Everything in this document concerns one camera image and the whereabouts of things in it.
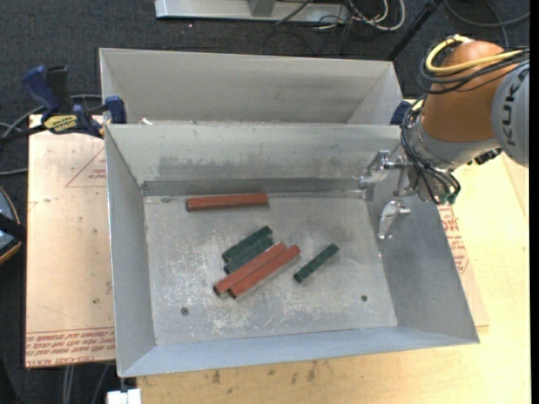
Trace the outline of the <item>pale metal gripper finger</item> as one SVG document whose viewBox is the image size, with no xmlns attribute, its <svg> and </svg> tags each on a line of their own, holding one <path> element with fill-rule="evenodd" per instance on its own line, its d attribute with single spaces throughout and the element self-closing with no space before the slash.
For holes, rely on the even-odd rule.
<svg viewBox="0 0 539 404">
<path fill-rule="evenodd" d="M 360 189 L 367 189 L 385 179 L 388 172 L 388 158 L 389 150 L 380 150 L 375 155 L 366 170 L 358 177 Z"/>
<path fill-rule="evenodd" d="M 409 209 L 401 199 L 388 201 L 382 209 L 378 222 L 378 239 L 385 240 L 395 220 L 401 215 L 407 215 L 410 212 L 411 209 Z"/>
</svg>

